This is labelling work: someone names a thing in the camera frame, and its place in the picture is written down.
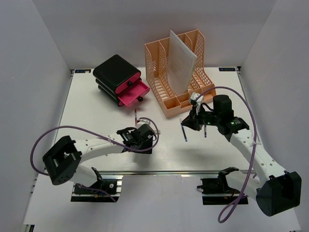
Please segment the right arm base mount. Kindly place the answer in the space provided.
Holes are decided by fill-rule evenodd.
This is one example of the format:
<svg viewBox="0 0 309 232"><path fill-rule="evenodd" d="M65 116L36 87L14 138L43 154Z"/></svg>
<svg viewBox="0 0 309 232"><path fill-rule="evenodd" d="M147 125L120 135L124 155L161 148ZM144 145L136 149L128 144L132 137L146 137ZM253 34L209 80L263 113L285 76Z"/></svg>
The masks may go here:
<svg viewBox="0 0 309 232"><path fill-rule="evenodd" d="M236 200L240 191L227 185L226 175L238 171L235 167L221 170L216 178L202 178L197 189L202 193L203 205L228 205Z"/></svg>

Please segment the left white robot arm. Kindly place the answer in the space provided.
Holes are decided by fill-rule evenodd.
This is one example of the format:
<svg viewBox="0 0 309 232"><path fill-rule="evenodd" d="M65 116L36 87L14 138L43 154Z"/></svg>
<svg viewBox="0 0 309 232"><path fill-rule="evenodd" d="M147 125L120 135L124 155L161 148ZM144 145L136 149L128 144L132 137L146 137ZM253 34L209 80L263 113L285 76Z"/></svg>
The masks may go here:
<svg viewBox="0 0 309 232"><path fill-rule="evenodd" d="M150 153L155 137L155 131L148 124L118 130L109 135L107 140L73 140L70 136L63 136L46 152L42 160L53 185L71 181L96 193L101 190L103 179L96 168L88 168L83 162L134 150L142 154Z"/></svg>

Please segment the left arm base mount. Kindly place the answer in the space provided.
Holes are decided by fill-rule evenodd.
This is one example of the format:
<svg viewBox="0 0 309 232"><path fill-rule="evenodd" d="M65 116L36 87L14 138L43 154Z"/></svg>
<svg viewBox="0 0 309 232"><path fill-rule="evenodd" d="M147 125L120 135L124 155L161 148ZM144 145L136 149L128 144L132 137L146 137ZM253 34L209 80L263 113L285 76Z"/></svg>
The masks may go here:
<svg viewBox="0 0 309 232"><path fill-rule="evenodd" d="M89 187L75 184L72 190L71 202L116 203L120 196L121 181L114 178L103 178L99 171L91 168L96 182Z"/></svg>

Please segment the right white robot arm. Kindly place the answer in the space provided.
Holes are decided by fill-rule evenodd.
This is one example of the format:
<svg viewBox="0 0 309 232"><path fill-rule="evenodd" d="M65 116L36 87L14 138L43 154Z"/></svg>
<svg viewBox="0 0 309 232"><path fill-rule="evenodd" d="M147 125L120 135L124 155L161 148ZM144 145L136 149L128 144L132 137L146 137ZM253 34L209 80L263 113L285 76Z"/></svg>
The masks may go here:
<svg viewBox="0 0 309 232"><path fill-rule="evenodd" d="M256 200L261 211L273 216L299 206L301 198L301 177L297 172L288 172L279 165L253 139L249 125L234 115L232 101L227 95L213 98L213 110L206 111L204 102L198 93L189 99L192 110L181 125L200 131L205 126L216 126L223 135L248 162L257 174L257 179L250 177L244 194Z"/></svg>

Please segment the blue gel pen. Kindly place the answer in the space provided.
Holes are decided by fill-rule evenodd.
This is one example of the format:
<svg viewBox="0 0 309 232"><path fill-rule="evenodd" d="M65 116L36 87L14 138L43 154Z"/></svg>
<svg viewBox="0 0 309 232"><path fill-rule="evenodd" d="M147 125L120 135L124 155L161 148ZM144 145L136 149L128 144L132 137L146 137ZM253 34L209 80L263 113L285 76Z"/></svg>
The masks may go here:
<svg viewBox="0 0 309 232"><path fill-rule="evenodd" d="M185 140L185 142L188 142L187 136L186 136L186 133L185 133L185 129L182 125L182 119L181 118L179 119L179 122L180 122L180 126L181 126L181 129L182 129L182 132L183 132L184 140Z"/></svg>

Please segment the black pink drawer unit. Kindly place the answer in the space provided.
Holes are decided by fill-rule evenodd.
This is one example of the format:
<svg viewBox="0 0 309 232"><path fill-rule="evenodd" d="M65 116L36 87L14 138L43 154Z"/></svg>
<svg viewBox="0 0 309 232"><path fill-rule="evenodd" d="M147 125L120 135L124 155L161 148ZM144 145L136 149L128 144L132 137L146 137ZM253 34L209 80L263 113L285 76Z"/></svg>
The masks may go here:
<svg viewBox="0 0 309 232"><path fill-rule="evenodd" d="M142 81L141 71L122 58L113 55L93 70L100 91L111 97L116 104L132 107L142 102L150 88Z"/></svg>

